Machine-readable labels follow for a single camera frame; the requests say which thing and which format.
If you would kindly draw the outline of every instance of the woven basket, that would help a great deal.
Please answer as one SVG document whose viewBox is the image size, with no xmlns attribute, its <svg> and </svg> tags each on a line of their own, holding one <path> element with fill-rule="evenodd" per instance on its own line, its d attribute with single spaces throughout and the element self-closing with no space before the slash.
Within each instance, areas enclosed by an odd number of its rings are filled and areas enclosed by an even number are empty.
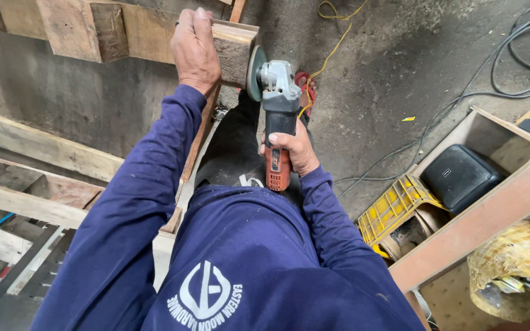
<svg viewBox="0 0 530 331">
<path fill-rule="evenodd" d="M 530 292 L 501 293 L 496 305 L 482 293 L 495 278 L 530 277 L 530 223 L 521 222 L 485 243 L 467 257 L 470 298 L 483 311 L 518 323 L 530 322 Z"/>
</svg>

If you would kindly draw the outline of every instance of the grinder handle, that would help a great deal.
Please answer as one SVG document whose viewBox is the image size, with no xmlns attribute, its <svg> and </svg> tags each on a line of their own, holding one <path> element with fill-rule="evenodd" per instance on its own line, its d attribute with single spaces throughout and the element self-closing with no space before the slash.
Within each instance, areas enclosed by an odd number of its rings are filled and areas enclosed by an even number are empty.
<svg viewBox="0 0 530 331">
<path fill-rule="evenodd" d="M 290 184 L 290 152 L 276 148 L 269 141 L 274 132 L 296 135 L 298 114 L 287 111 L 266 111 L 265 116 L 265 181 L 272 191 L 282 192 Z"/>
</svg>

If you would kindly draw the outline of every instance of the right hand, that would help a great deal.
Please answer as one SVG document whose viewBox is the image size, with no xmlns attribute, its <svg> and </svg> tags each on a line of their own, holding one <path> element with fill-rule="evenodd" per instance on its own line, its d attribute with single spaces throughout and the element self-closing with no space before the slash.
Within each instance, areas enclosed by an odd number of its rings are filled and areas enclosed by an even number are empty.
<svg viewBox="0 0 530 331">
<path fill-rule="evenodd" d="M 277 148 L 285 148 L 290 151 L 292 171 L 300 177 L 304 177 L 320 166 L 316 154 L 308 138 L 308 132 L 304 124 L 298 118 L 296 123 L 296 135 L 275 132 L 269 135 L 269 142 Z M 265 155 L 265 132 L 261 134 L 261 147 L 259 154 Z"/>
<path fill-rule="evenodd" d="M 189 85 L 207 98 L 220 80 L 220 61 L 214 48 L 212 12 L 201 7 L 184 10 L 171 39 L 171 52 L 179 74 L 179 84 Z"/>
</svg>

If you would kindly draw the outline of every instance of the foot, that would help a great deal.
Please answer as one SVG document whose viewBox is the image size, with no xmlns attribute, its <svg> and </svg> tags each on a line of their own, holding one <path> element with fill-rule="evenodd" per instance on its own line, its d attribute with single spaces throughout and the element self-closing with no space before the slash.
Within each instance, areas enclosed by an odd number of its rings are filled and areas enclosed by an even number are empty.
<svg viewBox="0 0 530 331">
<path fill-rule="evenodd" d="M 298 81 L 298 87 L 302 88 L 302 86 L 305 85 L 306 81 L 307 79 L 305 77 L 300 78 L 300 80 Z M 310 89 L 314 93 L 314 98 L 316 98 L 316 95 L 318 95 L 318 93 L 316 92 L 316 83 L 314 81 L 310 82 Z M 308 105 L 308 90 L 304 89 L 300 97 L 300 107 L 306 107 L 307 105 Z M 306 109 L 306 112 L 307 112 L 306 115 L 310 116 L 310 109 Z"/>
</svg>

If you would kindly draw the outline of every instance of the yellow plastic crate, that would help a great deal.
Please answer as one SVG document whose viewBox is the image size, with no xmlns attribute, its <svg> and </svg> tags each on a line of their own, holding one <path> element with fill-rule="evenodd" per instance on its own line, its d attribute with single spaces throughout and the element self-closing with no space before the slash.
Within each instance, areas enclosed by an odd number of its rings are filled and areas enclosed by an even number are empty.
<svg viewBox="0 0 530 331">
<path fill-rule="evenodd" d="M 402 175 L 382 196 L 377 199 L 357 220 L 359 231 L 368 245 L 377 245 L 423 203 L 439 208 L 445 207 L 424 186 L 420 178 Z"/>
</svg>

